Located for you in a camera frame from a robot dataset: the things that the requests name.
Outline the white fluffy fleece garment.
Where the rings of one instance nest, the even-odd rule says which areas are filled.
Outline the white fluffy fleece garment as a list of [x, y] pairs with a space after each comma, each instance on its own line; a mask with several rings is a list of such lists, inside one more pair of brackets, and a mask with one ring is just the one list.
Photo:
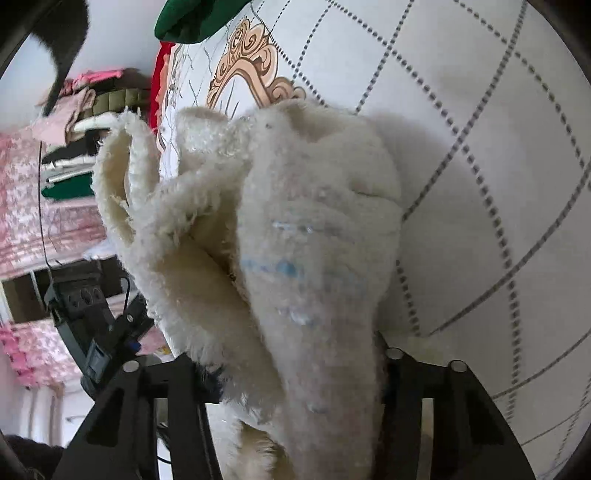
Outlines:
[[154, 135], [124, 112], [92, 186], [172, 353], [221, 384], [207, 413], [223, 477], [368, 478], [401, 233], [390, 151], [367, 119], [305, 100], [182, 109], [176, 146], [162, 180]]

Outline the stack of folded clothes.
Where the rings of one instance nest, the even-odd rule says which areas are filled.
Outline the stack of folded clothes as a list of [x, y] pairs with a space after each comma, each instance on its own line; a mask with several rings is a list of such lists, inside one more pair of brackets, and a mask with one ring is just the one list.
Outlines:
[[148, 78], [132, 68], [86, 71], [67, 78], [57, 100], [44, 97], [31, 125], [40, 143], [40, 194], [51, 201], [87, 198], [93, 165], [104, 138], [129, 110], [150, 107]]

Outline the red floral blanket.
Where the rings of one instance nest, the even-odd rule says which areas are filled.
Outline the red floral blanket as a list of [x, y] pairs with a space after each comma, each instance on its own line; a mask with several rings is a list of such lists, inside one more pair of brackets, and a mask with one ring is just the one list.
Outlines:
[[167, 90], [167, 78], [171, 51], [175, 46], [171, 42], [160, 42], [151, 77], [149, 94], [148, 124], [153, 133], [159, 129], [164, 109], [164, 96]]

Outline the dark green garment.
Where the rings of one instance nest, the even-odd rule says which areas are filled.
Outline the dark green garment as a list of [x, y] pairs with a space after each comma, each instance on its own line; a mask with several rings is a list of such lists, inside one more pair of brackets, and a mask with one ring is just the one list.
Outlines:
[[154, 26], [162, 42], [197, 44], [235, 18], [249, 0], [167, 0]]

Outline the white grid-patterned bed sheet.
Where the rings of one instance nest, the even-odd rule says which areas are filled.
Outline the white grid-patterned bed sheet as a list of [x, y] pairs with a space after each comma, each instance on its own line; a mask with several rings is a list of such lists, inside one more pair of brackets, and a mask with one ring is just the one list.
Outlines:
[[170, 53], [175, 113], [229, 116], [286, 85], [376, 121], [406, 209], [382, 308], [478, 375], [535, 475], [590, 426], [590, 84], [529, 1], [253, 1]]

